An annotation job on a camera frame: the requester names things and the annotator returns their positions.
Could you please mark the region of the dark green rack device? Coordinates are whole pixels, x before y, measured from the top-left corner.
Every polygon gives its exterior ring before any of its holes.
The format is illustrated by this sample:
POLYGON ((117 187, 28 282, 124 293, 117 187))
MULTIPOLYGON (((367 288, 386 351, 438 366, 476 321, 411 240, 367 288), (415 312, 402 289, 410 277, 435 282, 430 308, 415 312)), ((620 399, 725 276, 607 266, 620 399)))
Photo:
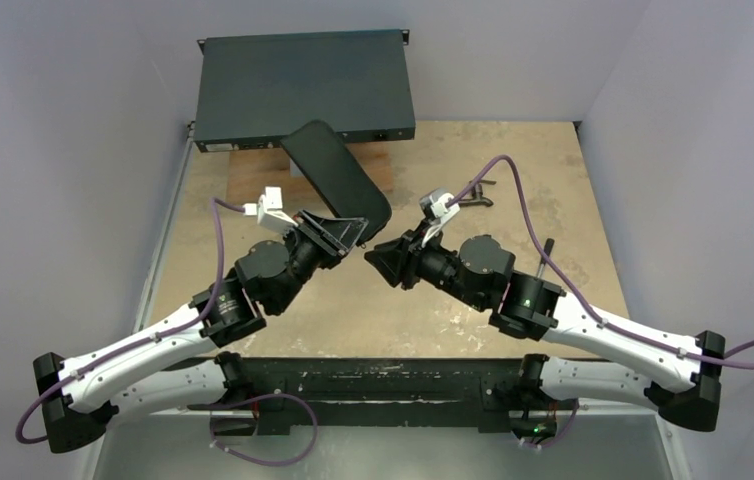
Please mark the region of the dark green rack device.
POLYGON ((347 143, 410 140, 403 29, 208 37, 194 141, 203 152, 276 148, 311 120, 347 143))

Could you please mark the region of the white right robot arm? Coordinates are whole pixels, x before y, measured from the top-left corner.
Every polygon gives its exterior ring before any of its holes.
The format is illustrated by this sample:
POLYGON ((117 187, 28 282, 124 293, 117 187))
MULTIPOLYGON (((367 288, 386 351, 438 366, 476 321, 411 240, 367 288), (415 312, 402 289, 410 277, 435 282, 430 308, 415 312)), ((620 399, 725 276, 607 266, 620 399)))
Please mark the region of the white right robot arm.
POLYGON ((680 335, 638 324, 593 306, 552 282, 518 271, 515 256, 489 235, 457 250, 440 237, 408 230, 364 255, 391 286, 426 282, 466 306, 489 314, 500 333, 561 344, 600 357, 599 365, 546 355, 526 356, 514 381, 529 407, 585 397, 639 405, 678 427, 716 429, 721 402, 724 338, 710 331, 680 335))

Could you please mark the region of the black zippered tool case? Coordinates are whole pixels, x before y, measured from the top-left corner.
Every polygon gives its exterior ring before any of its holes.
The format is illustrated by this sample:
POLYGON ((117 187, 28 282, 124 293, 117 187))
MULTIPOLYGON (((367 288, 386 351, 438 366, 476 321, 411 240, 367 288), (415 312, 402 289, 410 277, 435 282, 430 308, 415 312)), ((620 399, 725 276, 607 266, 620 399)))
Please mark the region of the black zippered tool case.
POLYGON ((359 244, 385 228, 392 216, 387 197, 327 122, 309 121, 279 144, 335 217, 367 221, 359 244))

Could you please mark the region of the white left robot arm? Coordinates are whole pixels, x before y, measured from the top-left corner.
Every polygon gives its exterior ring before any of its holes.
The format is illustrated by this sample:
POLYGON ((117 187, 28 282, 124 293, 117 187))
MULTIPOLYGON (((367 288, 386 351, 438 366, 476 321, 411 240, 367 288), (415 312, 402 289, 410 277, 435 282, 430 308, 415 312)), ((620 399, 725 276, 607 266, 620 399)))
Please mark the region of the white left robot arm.
POLYGON ((38 398, 18 421, 17 441, 32 443, 24 428, 35 412, 45 429, 41 441, 63 454, 135 414, 219 402, 242 407, 251 395, 247 377, 216 360, 187 371, 176 364, 265 328, 268 317, 284 313, 317 271, 336 267, 387 220, 356 209, 336 210, 330 218, 304 210, 258 214, 258 224, 278 239, 255 243, 232 267, 219 259, 213 283, 161 321, 87 354, 48 352, 34 359, 38 398))

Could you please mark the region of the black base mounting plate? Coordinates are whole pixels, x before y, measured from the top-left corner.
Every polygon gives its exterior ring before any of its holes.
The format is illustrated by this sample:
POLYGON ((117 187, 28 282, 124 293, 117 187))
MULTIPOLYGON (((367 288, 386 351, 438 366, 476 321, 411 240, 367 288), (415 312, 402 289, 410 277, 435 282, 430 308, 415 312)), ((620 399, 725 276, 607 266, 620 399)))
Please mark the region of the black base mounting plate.
POLYGON ((295 427, 473 428, 480 433, 542 432, 572 399, 541 390, 542 356, 519 358, 214 357, 224 375, 221 403, 245 411, 254 433, 295 427))

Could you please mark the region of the dark metal pipe fitting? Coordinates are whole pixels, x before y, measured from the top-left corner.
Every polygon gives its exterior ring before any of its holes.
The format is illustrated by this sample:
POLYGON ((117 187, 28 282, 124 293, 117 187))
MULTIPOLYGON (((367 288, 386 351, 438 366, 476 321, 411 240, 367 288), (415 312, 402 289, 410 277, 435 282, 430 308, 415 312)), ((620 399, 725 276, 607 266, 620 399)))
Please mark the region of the dark metal pipe fitting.
POLYGON ((484 186, 496 184, 497 182, 494 180, 480 180, 469 193, 462 197, 462 199, 458 202, 458 205, 461 208, 478 206, 486 208, 492 207, 494 205, 494 201, 485 196, 484 186))

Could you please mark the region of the wooden board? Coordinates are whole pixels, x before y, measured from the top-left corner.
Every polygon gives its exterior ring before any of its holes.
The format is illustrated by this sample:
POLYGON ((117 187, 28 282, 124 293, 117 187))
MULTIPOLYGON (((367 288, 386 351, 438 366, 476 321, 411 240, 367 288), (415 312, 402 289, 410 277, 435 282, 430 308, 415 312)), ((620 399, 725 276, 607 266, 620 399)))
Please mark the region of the wooden board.
MULTIPOLYGON (((385 145, 357 143, 347 144, 347 148, 382 192, 394 189, 390 153, 385 145)), ((255 202, 267 186, 282 189, 285 205, 321 202, 281 148, 230 153, 225 197, 229 203, 255 202)))

